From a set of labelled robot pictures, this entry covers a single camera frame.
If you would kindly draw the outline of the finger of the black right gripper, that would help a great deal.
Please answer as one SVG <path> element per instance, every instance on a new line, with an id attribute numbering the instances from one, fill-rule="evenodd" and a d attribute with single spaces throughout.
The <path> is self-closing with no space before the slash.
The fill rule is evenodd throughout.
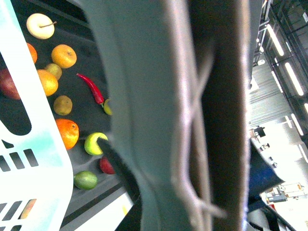
<path id="1" fill-rule="evenodd" d="M 108 159 L 115 170 L 116 173 L 114 175 L 117 176 L 125 188 L 133 204 L 141 207 L 141 193 L 133 173 L 121 159 L 120 155 L 112 148 L 109 141 L 99 139 L 97 143 L 103 150 L 103 156 Z"/>

